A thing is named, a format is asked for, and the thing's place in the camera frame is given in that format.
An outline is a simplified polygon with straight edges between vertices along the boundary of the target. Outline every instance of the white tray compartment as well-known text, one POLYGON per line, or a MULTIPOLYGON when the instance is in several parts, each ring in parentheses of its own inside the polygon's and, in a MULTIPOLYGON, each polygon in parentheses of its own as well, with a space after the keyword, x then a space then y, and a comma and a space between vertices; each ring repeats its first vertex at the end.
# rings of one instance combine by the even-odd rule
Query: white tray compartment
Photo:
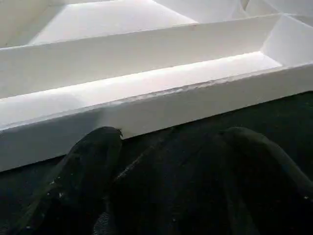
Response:
POLYGON ((313 27, 283 16, 265 41, 262 52, 284 66, 313 62, 313 27))
POLYGON ((252 52, 19 95, 0 103, 0 126, 280 66, 263 53, 252 52))
POLYGON ((312 0, 249 0, 246 12, 250 16, 287 13, 313 17, 312 0))
POLYGON ((244 17, 241 0, 2 0, 0 47, 244 17))
POLYGON ((278 18, 3 48, 0 98, 256 52, 278 18))

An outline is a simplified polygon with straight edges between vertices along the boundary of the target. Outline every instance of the foam board edge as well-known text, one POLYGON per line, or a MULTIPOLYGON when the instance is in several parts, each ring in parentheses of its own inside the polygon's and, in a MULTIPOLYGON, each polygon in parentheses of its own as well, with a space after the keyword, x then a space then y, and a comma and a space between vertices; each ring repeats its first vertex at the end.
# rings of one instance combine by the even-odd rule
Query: foam board edge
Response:
POLYGON ((102 104, 0 130, 0 171, 66 154, 101 126, 130 138, 289 95, 312 91, 313 65, 217 80, 175 92, 102 104))

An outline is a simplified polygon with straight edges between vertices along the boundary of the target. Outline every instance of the white box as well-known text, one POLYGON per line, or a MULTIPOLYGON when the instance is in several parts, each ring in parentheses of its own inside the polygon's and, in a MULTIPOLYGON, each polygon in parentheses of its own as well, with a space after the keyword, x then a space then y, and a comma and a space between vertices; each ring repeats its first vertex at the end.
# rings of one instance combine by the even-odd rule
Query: white box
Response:
POLYGON ((313 17, 312 0, 249 0, 246 12, 250 16, 288 13, 313 17))
POLYGON ((2 0, 0 47, 245 17, 238 0, 2 0))
POLYGON ((0 171, 66 154, 100 126, 129 138, 311 91, 313 28, 235 3, 225 16, 245 19, 0 49, 0 171))

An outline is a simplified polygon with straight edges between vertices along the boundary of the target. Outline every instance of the white foam board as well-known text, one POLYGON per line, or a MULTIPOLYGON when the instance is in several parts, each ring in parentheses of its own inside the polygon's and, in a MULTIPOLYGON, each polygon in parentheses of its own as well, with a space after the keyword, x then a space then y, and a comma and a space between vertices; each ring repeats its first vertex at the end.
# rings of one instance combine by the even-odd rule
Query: white foam board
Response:
POLYGON ((0 171, 311 91, 300 1, 0 0, 0 171))
POLYGON ((1 49, 0 171, 66 154, 100 126, 129 138, 311 91, 312 32, 277 15, 1 49))
POLYGON ((313 28, 292 17, 282 17, 262 52, 285 66, 313 62, 313 28))
POLYGON ((250 16, 275 13, 313 17, 312 0, 249 0, 246 12, 250 16))
POLYGON ((37 18, 48 6, 48 0, 0 0, 0 47, 37 18))
POLYGON ((235 19, 242 6, 241 0, 155 0, 156 2, 194 19, 200 23, 211 23, 235 19))
POLYGON ((8 45, 33 45, 195 23, 152 0, 111 0, 48 7, 8 45))
POLYGON ((245 0, 1 0, 0 47, 247 17, 245 0))
POLYGON ((278 19, 257 17, 2 48, 0 98, 259 51, 278 19))
POLYGON ((68 86, 0 102, 0 126, 281 66, 261 52, 68 86))
POLYGON ((249 0, 246 6, 246 13, 249 16, 261 16, 278 14, 279 10, 274 8, 266 0, 249 0))

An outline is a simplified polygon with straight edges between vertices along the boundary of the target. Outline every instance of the white partition wall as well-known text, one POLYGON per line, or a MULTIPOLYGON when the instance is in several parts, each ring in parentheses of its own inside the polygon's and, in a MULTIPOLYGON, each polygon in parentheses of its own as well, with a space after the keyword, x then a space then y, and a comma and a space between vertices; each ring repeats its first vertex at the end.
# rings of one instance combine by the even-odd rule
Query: white partition wall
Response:
POLYGON ((130 138, 311 91, 312 18, 268 2, 49 0, 0 23, 0 171, 100 126, 130 138))
POLYGON ((313 17, 312 0, 249 0, 246 11, 250 16, 287 13, 313 17))

